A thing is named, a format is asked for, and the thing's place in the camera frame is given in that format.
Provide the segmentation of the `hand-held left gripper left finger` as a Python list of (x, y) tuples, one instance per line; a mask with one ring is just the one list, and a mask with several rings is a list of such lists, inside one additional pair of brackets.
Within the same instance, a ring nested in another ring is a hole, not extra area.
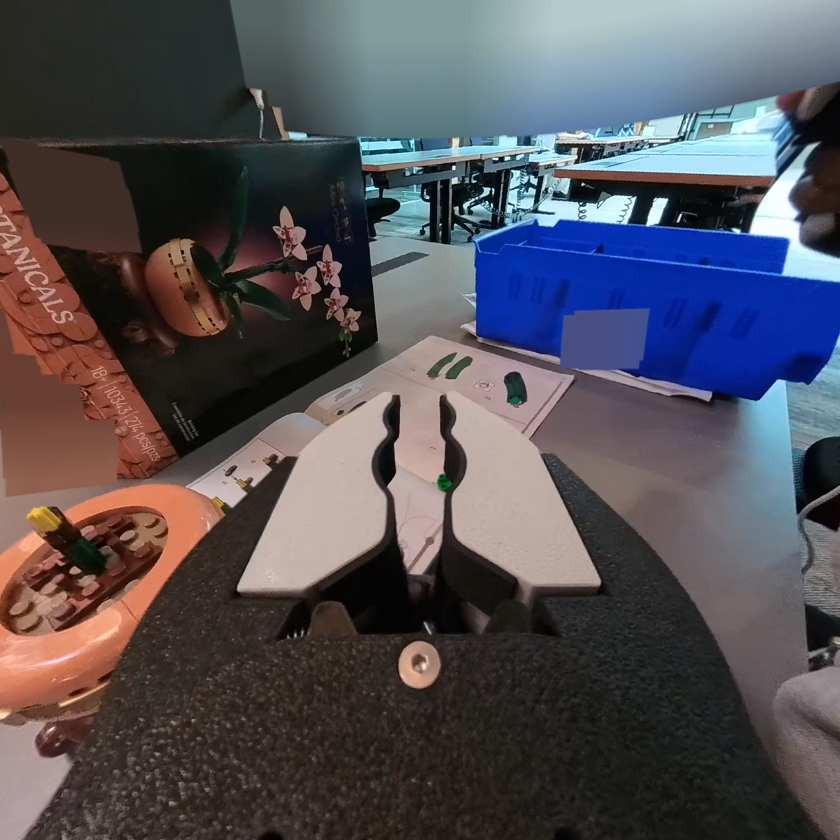
[(355, 597), (406, 600), (389, 488), (400, 413), (400, 397), (384, 392), (301, 451), (237, 583), (239, 595), (302, 598), (358, 585)]

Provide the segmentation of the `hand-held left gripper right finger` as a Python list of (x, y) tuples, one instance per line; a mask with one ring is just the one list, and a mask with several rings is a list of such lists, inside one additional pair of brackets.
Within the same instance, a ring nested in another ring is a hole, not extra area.
[(601, 577), (535, 445), (456, 392), (440, 398), (440, 433), (446, 588), (466, 603), (597, 593)]

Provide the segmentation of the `wide orange-edged office table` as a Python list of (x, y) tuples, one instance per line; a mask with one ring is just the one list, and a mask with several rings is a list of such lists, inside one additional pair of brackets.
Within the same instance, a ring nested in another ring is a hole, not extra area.
[(570, 181), (573, 203), (602, 195), (633, 198), (623, 216), (646, 225), (665, 199), (658, 225), (748, 233), (763, 196), (778, 177), (772, 140), (719, 135), (575, 164), (555, 172)]

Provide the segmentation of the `white instruction booklet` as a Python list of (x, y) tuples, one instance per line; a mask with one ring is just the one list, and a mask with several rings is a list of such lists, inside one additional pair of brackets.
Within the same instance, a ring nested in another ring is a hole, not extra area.
[(439, 400), (457, 392), (503, 418), (530, 438), (570, 388), (574, 377), (438, 337), (429, 337), (313, 402), (267, 426), (221, 465), (189, 485), (223, 509), (236, 506), (270, 472), (270, 465), (297, 456), (325, 427), (382, 392), (401, 398), (400, 437), (395, 444), (397, 538), (409, 574), (425, 574), (441, 542), (445, 472)]

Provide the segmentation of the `white paper sheet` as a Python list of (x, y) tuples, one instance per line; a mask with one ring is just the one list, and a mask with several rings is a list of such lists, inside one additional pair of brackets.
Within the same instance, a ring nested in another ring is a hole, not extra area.
[[(476, 320), (462, 324), (461, 328), (462, 330), (465, 330), (467, 333), (473, 336), (480, 343), (487, 344), (491, 347), (500, 350), (508, 350), (515, 354), (526, 356), (534, 360), (546, 361), (560, 366), (560, 359), (558, 357), (545, 353), (538, 353), (535, 351), (513, 347), (504, 342), (498, 342), (495, 340), (483, 339), (479, 337), (476, 330)], [(710, 403), (713, 398), (712, 392), (709, 391), (703, 391), (697, 388), (678, 385), (676, 383), (666, 381), (652, 380), (644, 376), (639, 376), (624, 371), (581, 371), (579, 369), (574, 369), (574, 371), (587, 373), (588, 375), (592, 375), (594, 377), (601, 378), (609, 382), (628, 385), (638, 390), (655, 393), (661, 396), (688, 397), (703, 403)]]

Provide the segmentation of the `blue plastic bin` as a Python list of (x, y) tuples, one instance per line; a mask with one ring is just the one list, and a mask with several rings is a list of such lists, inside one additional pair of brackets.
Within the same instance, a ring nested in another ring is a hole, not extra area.
[(785, 238), (561, 219), (475, 248), (478, 336), (568, 369), (757, 401), (837, 346), (838, 283), (784, 275)]

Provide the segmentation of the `black office chair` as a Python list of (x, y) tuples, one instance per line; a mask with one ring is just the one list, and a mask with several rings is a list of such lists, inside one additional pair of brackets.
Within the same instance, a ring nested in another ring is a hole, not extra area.
[[(431, 203), (431, 184), (431, 182), (428, 184), (423, 184), (421, 187), (421, 200), (425, 203)], [(471, 241), (473, 235), (478, 232), (480, 226), (476, 226), (475, 224), (463, 218), (463, 213), (465, 212), (465, 205), (469, 201), (472, 201), (474, 199), (478, 199), (480, 202), (484, 194), (485, 187), (480, 183), (480, 179), (478, 182), (476, 182), (468, 180), (466, 178), (461, 178), (460, 180), (457, 180), (456, 183), (453, 185), (453, 213), (451, 220), (451, 229), (454, 230), (456, 226), (461, 227), (469, 234), (468, 241)], [(429, 223), (425, 223), (419, 229), (418, 234), (421, 236), (425, 236), (428, 228)]]
[(378, 196), (365, 198), (368, 235), (372, 242), (376, 240), (377, 236), (375, 226), (396, 214), (402, 205), (397, 199), (384, 195), (387, 182), (381, 174), (370, 173), (370, 178), (373, 187), (378, 191)]

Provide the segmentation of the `dark flower print set box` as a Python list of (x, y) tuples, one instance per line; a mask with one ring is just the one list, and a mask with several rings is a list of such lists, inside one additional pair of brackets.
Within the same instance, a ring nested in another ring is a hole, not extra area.
[(151, 477), (377, 341), (358, 147), (6, 140), (2, 312)]

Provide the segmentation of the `pink brick flower pot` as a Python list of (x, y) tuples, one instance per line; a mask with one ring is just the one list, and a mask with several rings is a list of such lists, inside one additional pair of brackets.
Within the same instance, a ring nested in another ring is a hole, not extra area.
[(74, 753), (144, 614), (228, 510), (168, 485), (32, 509), (1, 558), (2, 722), (41, 723), (44, 758)]

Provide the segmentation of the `long orange-edged office table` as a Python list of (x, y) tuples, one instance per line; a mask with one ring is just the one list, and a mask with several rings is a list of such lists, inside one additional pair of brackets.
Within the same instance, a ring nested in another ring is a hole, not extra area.
[(483, 166), (484, 172), (494, 175), (496, 196), (491, 205), (490, 229), (504, 227), (511, 171), (525, 167), (530, 156), (540, 151), (538, 146), (481, 145), (400, 154), (365, 154), (361, 158), (361, 168), (384, 189), (429, 184), (428, 237), (433, 243), (449, 245), (454, 221), (455, 179), (467, 176), (471, 165), (476, 163)]

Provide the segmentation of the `person's pale grey clothing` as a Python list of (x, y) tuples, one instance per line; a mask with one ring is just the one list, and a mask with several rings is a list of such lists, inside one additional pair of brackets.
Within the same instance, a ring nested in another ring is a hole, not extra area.
[(773, 699), (776, 758), (824, 837), (839, 838), (839, 667), (787, 680)]

